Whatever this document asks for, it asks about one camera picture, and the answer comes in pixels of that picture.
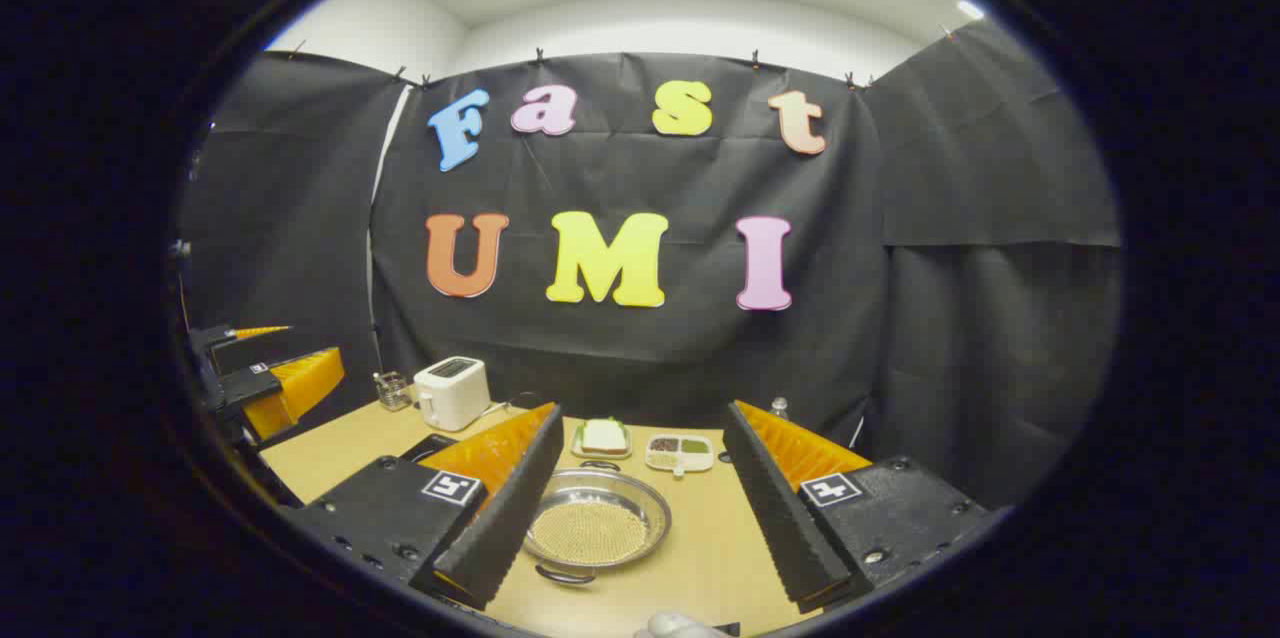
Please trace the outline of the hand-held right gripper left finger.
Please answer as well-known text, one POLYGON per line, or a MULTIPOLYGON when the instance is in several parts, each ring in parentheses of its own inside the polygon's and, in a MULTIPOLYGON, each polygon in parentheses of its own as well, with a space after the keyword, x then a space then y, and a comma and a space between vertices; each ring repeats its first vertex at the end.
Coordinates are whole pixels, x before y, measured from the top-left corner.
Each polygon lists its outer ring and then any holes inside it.
POLYGON ((375 457, 291 521, 375 578, 485 609, 556 470, 562 419, 548 402, 419 461, 375 457))

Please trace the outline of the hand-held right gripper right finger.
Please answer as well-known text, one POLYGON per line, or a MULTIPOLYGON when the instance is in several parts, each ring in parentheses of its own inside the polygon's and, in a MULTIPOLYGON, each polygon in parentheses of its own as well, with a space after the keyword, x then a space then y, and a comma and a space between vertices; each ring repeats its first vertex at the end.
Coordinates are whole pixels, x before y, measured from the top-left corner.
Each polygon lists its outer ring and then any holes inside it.
POLYGON ((991 524, 988 509, 913 457, 873 462, 741 401, 724 410, 723 441, 803 612, 900 583, 991 524))

